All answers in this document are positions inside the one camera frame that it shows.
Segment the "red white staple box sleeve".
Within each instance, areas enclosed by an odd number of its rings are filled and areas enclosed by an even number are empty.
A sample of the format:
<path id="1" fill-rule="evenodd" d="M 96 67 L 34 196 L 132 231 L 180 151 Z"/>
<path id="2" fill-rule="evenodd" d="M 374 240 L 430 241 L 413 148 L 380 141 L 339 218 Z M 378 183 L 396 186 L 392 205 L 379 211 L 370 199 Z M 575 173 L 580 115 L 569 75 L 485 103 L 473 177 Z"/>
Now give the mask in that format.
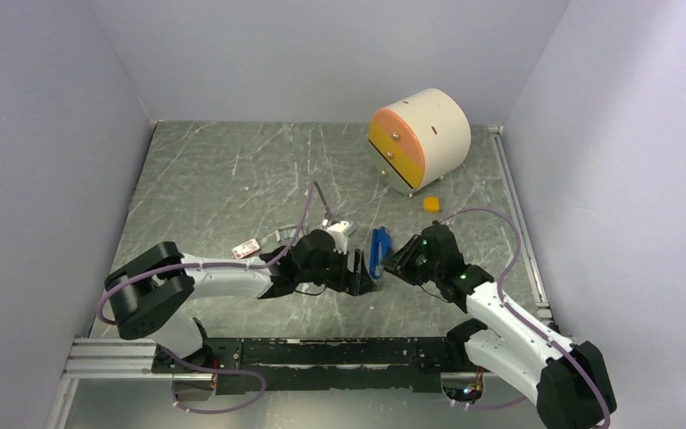
<path id="1" fill-rule="evenodd" d="M 245 259 L 261 252 L 261 245 L 257 239 L 247 240 L 231 249 L 236 259 Z"/>

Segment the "light blue white stapler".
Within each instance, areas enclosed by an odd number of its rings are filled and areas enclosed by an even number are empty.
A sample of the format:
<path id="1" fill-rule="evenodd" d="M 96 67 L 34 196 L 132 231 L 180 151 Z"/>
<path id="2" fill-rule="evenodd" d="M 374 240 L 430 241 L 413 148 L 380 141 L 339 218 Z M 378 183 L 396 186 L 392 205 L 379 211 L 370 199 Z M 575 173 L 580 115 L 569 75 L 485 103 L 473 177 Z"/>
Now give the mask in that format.
<path id="1" fill-rule="evenodd" d="M 342 234 L 344 237 L 351 238 L 356 232 L 356 225 L 351 221 L 336 221 L 329 219 L 322 221 L 321 228 L 325 231 L 332 231 Z"/>

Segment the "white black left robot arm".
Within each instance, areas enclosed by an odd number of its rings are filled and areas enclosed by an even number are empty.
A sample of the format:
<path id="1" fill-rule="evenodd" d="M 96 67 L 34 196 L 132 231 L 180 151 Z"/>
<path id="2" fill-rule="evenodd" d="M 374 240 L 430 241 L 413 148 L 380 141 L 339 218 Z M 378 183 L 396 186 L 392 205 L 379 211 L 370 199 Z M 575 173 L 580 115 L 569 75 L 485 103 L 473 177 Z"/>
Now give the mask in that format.
<path id="1" fill-rule="evenodd" d="M 205 329 L 182 307 L 197 299 L 276 299 L 302 284 L 359 296 L 374 291 L 361 250 L 347 235 L 314 229 L 283 247 L 247 259 L 197 257 L 161 242 L 107 276 L 97 319 L 126 341 L 149 339 L 191 372 L 213 356 Z"/>

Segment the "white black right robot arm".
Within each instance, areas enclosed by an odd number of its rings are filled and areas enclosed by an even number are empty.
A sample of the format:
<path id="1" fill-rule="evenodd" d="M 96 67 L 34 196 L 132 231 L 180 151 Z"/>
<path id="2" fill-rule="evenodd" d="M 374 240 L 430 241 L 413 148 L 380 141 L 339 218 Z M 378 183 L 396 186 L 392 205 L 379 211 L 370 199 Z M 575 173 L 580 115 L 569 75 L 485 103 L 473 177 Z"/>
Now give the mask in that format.
<path id="1" fill-rule="evenodd" d="M 444 300 L 469 315 L 447 334 L 448 363 L 497 375 L 535 405 L 547 428 L 594 428 L 616 411 L 600 350 L 529 315 L 487 271 L 464 261 L 445 224 L 414 235 L 381 266 L 414 286 L 434 283 Z"/>

